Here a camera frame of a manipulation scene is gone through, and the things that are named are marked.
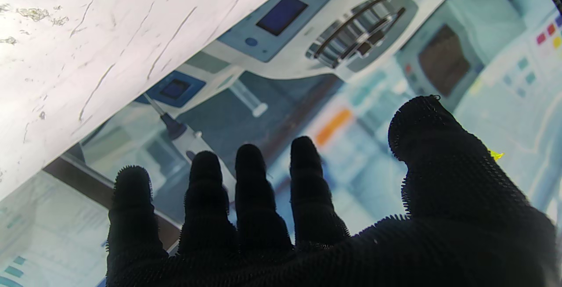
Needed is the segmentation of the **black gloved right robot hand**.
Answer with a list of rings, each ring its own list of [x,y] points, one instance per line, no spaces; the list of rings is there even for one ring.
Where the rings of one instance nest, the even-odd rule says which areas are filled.
[[[107,287],[558,287],[556,227],[529,203],[493,159],[440,103],[404,103],[388,130],[406,164],[406,214],[351,236],[335,212],[313,141],[293,140],[291,242],[276,211],[259,148],[237,152],[235,210],[218,157],[198,153],[184,197],[175,256],[163,249],[149,175],[117,175],[108,213]]]

